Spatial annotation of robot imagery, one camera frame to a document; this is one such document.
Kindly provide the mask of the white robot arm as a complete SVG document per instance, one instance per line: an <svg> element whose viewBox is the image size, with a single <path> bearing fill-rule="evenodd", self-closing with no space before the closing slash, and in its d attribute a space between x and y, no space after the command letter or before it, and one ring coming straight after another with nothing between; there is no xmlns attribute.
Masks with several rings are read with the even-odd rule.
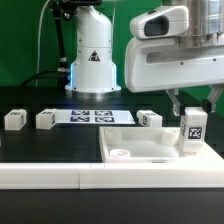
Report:
<svg viewBox="0 0 224 224"><path fill-rule="evenodd" d="M208 85L202 101L213 112L224 92L224 0L162 0L133 18L125 52L125 85L132 92L164 90L177 116L186 113L178 90ZM77 57L68 88L86 97L117 91L112 24L90 3L77 10Z"/></svg>

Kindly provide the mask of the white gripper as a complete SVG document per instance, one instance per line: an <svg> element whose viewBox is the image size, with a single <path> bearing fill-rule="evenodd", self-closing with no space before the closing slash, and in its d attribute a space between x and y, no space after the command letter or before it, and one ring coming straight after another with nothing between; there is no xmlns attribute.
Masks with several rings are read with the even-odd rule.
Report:
<svg viewBox="0 0 224 224"><path fill-rule="evenodd" d="M125 55L125 84L132 92L167 90L175 116L185 115L177 88L211 85L202 100L206 113L216 111L224 92L224 35L218 44L202 48L180 48L175 37L138 40L132 38Z"/></svg>

